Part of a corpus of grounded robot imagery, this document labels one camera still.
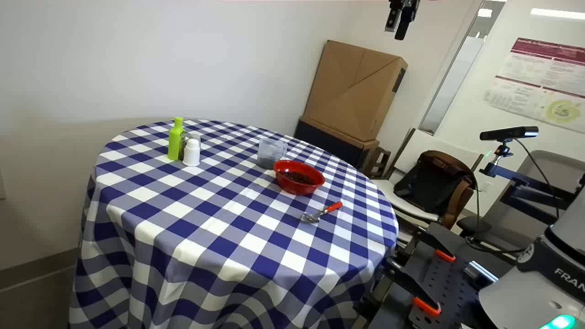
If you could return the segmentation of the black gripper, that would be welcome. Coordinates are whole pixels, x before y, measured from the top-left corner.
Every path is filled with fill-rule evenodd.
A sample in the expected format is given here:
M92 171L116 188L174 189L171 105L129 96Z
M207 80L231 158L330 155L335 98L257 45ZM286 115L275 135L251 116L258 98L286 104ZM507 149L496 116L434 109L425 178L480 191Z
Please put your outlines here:
M421 0L388 0L390 12L384 29L403 40L416 19Z

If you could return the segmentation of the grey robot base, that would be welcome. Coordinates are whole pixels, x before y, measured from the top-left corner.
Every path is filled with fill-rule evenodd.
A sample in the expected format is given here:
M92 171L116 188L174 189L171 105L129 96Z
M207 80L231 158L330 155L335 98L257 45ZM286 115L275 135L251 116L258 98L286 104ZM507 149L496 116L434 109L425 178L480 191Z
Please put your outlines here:
M480 303L498 329L585 329L585 189Z

